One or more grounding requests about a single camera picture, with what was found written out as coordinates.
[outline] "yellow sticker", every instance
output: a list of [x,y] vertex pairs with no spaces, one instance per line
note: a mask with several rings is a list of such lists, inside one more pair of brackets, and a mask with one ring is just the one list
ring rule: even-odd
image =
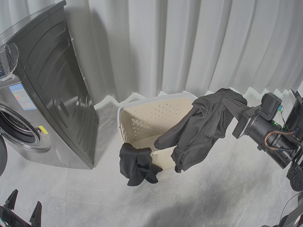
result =
[[43,126],[39,126],[39,128],[40,128],[40,130],[42,130],[42,132],[43,132],[44,134],[48,134],[47,131],[46,131],[46,129],[45,129]]

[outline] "white laundry basket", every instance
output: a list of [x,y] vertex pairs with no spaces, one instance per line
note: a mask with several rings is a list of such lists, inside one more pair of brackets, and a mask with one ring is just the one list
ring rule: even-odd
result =
[[158,150],[156,139],[176,125],[192,108],[195,97],[176,93],[127,103],[118,109],[118,129],[123,143],[136,149],[150,147],[153,164],[162,169],[175,166],[174,147]]

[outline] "black garment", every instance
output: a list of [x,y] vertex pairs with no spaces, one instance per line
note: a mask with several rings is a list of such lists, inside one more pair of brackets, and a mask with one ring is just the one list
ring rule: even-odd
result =
[[136,149],[129,143],[124,143],[120,150],[120,172],[129,179],[128,186],[138,186],[146,179],[149,183],[157,183],[156,177],[162,168],[152,164],[150,148]]
[[224,138],[233,115],[221,102],[222,97],[235,99],[247,105],[246,99],[231,89],[196,99],[193,108],[154,143],[157,149],[175,147],[171,157],[180,173],[203,161],[218,138]]

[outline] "cable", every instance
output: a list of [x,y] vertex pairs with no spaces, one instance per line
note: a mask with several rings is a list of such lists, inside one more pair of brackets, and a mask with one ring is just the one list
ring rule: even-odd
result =
[[283,115],[282,115],[283,110],[281,110],[280,112],[281,112],[281,117],[282,117],[282,119],[283,119],[283,122],[284,122],[284,124],[285,124],[285,120],[284,120]]
[[[292,196],[292,197],[291,197],[291,199],[289,199],[289,200],[287,201],[286,205],[288,204],[288,202],[289,202],[290,200],[292,200],[292,198],[293,198],[293,197],[295,197],[295,196],[297,196],[297,195],[299,195],[299,194],[301,194],[301,193],[302,193],[302,192],[299,192],[299,193],[297,193],[296,195]],[[283,214],[283,211],[284,211],[284,209],[285,209],[286,205],[284,206],[284,208],[283,208],[283,210],[282,210],[282,213],[281,213],[281,217],[280,217],[279,222],[280,222],[280,221],[281,221],[281,219],[282,219],[282,214]]]
[[268,146],[268,144],[267,144],[268,137],[269,137],[271,134],[289,135],[289,134],[293,134],[293,133],[294,133],[294,131],[290,131],[290,132],[285,132],[285,131],[271,131],[271,132],[269,132],[269,133],[265,136],[265,138],[264,138],[264,144],[265,144],[268,148],[270,148],[270,149],[274,148],[274,150],[278,150],[279,148],[277,148],[277,147]]

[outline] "gray washing machine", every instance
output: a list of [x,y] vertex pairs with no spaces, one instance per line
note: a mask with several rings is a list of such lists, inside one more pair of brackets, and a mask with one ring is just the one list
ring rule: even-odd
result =
[[[32,14],[0,35],[0,145],[3,136],[27,160],[92,169],[99,118],[75,57],[64,5]],[[3,53],[9,55],[14,45],[19,55],[13,71]],[[10,70],[13,78],[7,77]]]

